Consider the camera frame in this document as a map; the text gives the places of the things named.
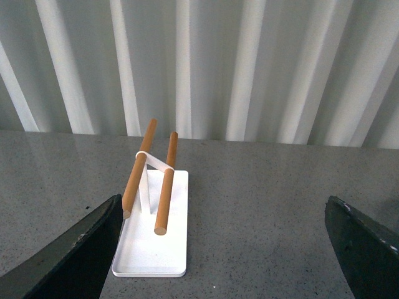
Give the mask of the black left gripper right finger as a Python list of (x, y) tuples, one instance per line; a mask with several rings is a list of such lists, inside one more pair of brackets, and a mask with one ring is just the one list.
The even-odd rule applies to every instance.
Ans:
[(335, 196), (325, 227), (355, 298), (398, 298), (397, 233)]

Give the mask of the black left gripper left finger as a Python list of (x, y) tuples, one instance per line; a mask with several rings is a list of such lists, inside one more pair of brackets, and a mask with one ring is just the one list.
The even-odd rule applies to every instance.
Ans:
[(1, 298), (99, 298), (122, 222), (117, 194), (3, 275)]

